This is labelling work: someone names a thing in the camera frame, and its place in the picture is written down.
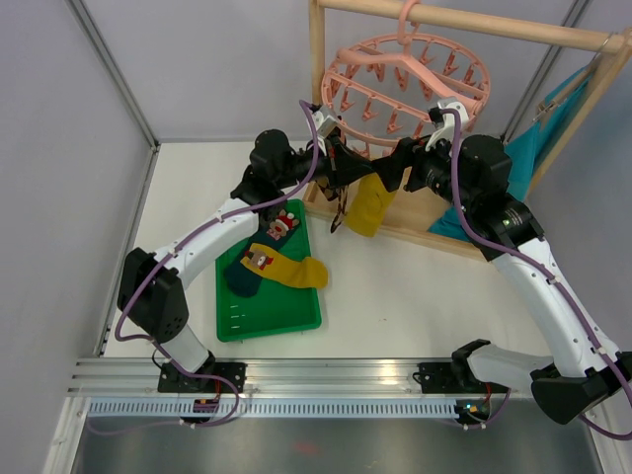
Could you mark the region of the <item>brown argyle sock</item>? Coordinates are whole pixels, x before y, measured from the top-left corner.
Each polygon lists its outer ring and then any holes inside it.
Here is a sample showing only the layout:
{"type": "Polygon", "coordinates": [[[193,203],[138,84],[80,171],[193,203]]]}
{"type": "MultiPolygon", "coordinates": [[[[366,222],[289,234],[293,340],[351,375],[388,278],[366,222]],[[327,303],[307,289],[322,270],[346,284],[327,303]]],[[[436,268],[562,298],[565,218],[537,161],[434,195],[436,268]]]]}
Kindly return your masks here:
{"type": "Polygon", "coordinates": [[[330,225],[330,232],[335,233],[344,223],[347,215],[347,203],[349,197],[349,187],[344,186],[334,191],[336,212],[330,225]]]}
{"type": "Polygon", "coordinates": [[[331,185],[327,178],[319,178],[316,181],[316,185],[327,201],[333,201],[340,198],[341,189],[331,185]]]}

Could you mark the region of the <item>pink round clip hanger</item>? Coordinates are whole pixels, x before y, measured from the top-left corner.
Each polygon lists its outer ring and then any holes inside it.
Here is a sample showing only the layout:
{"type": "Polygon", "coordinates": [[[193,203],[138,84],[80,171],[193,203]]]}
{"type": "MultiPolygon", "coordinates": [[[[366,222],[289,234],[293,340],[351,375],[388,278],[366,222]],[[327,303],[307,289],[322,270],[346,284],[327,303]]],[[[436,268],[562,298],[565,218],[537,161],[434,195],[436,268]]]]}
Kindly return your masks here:
{"type": "Polygon", "coordinates": [[[466,46],[421,33],[405,1],[397,31],[338,49],[323,74],[321,97],[342,137],[367,158],[389,153],[403,137],[433,132],[428,110],[459,102],[472,128],[491,95],[487,66],[466,46]]]}

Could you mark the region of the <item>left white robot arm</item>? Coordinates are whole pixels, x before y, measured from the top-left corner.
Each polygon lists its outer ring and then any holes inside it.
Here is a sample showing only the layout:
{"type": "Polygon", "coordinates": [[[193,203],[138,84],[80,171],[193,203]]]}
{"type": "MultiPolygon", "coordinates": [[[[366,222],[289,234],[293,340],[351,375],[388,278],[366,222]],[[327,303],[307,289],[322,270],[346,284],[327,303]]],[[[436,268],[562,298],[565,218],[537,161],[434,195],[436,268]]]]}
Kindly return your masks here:
{"type": "Polygon", "coordinates": [[[156,251],[136,248],[123,263],[117,301],[121,320],[139,327],[141,338],[169,358],[195,392],[213,384],[215,369],[212,353],[188,324],[188,286],[225,251],[274,220],[288,199],[284,189],[295,194],[318,180],[341,188],[373,171],[337,132],[296,151],[284,132],[266,130],[255,139],[249,160],[241,182],[209,220],[156,251]]]}

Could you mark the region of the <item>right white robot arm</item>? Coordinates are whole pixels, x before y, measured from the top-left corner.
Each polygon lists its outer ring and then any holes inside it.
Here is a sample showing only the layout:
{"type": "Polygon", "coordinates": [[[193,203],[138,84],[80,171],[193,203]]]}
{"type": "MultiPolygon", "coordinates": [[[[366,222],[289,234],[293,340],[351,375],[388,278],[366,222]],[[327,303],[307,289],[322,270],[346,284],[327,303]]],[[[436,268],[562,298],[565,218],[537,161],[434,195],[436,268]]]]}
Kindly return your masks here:
{"type": "Polygon", "coordinates": [[[551,355],[504,350],[473,341],[451,355],[450,376],[466,391],[488,382],[532,395],[560,425],[580,417],[619,390],[629,391],[631,354],[621,351],[586,315],[556,265],[542,227],[509,191],[512,159],[502,141],[471,135],[456,159],[451,145],[405,138],[373,161],[386,188],[402,182],[413,193],[428,189],[462,210],[468,238],[522,295],[551,355]]]}

